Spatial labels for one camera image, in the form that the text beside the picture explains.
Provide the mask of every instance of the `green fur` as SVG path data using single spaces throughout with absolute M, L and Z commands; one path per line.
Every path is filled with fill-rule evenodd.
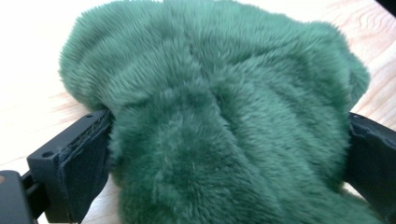
M 369 76 L 327 23 L 230 1 L 115 2 L 61 57 L 115 116 L 123 223 L 381 223 L 342 190 L 347 113 Z

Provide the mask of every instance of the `wooden surface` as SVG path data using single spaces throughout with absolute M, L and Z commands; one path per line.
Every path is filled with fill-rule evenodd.
M 0 3 L 0 170 L 25 173 L 27 155 L 88 112 L 65 92 L 58 58 L 78 13 L 103 2 Z M 353 111 L 396 130 L 396 20 L 385 9 L 371 0 L 242 2 L 337 25 L 372 75 Z M 117 194 L 110 180 L 83 223 L 118 223 Z

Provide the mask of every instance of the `black bracket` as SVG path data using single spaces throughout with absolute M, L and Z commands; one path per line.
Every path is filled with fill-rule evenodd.
M 388 223 L 396 223 L 396 132 L 350 114 L 346 178 Z
M 80 223 L 108 179 L 111 115 L 84 116 L 28 158 L 24 176 L 0 172 L 0 223 Z

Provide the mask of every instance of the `green fur hat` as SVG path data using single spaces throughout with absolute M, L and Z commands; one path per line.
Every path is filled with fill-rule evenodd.
M 343 191 L 369 76 L 327 23 L 231 1 L 120 1 L 78 18 L 61 76 L 115 120 L 122 223 L 381 223 Z

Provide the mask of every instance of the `wooden table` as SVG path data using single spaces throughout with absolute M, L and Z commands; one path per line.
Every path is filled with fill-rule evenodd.
M 0 170 L 28 170 L 25 158 L 88 111 L 64 90 L 59 53 L 81 10 L 105 1 L 0 3 Z M 372 0 L 241 0 L 299 21 L 329 21 L 346 34 L 372 82 L 353 112 L 396 130 L 396 19 Z M 108 181 L 83 223 L 119 223 Z M 48 223 L 42 216 L 40 223 Z

